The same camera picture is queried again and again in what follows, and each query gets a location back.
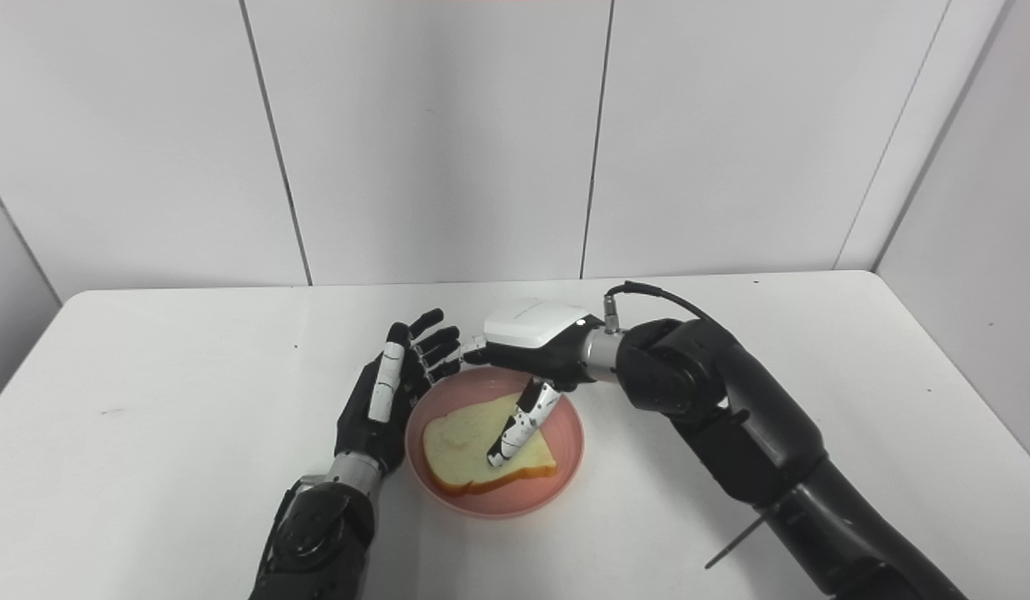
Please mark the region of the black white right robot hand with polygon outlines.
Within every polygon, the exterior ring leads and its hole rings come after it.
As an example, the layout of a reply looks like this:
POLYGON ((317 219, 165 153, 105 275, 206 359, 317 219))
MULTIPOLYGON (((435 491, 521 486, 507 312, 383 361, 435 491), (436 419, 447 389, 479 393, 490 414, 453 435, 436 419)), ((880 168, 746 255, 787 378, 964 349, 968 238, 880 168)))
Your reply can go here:
POLYGON ((519 299, 485 319, 481 336, 464 342, 459 361, 527 373, 530 379, 486 451, 489 466, 507 466, 558 400, 581 383, 591 383, 590 345, 605 322, 588 310, 547 299, 519 299))

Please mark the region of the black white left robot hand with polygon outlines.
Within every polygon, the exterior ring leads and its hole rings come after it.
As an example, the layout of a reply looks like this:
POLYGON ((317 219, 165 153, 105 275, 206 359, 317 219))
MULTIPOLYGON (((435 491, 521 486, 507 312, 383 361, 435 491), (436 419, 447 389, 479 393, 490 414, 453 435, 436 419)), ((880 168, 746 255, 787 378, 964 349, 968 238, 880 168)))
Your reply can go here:
POLYGON ((430 334, 425 333, 437 327, 443 319, 445 312, 435 307, 411 324, 392 324, 382 352, 363 366, 359 379, 338 419, 333 455, 338 457, 344 453, 358 453, 366 456, 377 464, 382 478, 389 477, 401 466, 406 455, 406 426, 413 405, 417 405, 440 380, 461 369, 458 358, 451 357, 459 349, 458 327, 450 324, 430 334), (403 353, 400 372, 388 387, 392 391, 388 417, 378 421, 369 415, 372 395, 377 387, 378 369, 384 364, 393 363, 386 358, 393 347, 403 353))

